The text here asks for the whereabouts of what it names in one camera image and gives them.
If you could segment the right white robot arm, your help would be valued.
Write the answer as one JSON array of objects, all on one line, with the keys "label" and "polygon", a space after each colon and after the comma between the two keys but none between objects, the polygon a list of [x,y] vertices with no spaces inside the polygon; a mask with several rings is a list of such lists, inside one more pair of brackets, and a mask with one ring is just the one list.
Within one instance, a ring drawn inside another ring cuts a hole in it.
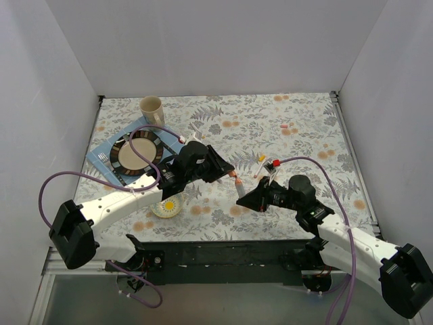
[{"label": "right white robot arm", "polygon": [[421,251],[412,244],[403,247],[349,227],[343,218],[316,199],[315,188],[304,175],[290,178],[288,187],[270,177],[245,192],[235,181],[237,204],[256,212],[268,206],[296,212],[296,220],[314,235],[306,252],[314,269],[325,265],[340,269],[376,290],[398,315],[411,319],[432,299],[432,270]]}]

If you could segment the grey orange highlighter pen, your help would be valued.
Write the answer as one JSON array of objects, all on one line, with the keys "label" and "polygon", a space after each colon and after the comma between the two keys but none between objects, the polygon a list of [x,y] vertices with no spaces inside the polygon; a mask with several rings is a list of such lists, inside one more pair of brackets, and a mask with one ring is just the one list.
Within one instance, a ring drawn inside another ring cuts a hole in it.
[{"label": "grey orange highlighter pen", "polygon": [[238,194],[239,198],[242,198],[243,196],[246,195],[243,182],[238,177],[235,178],[235,188],[237,190],[237,194]]}]

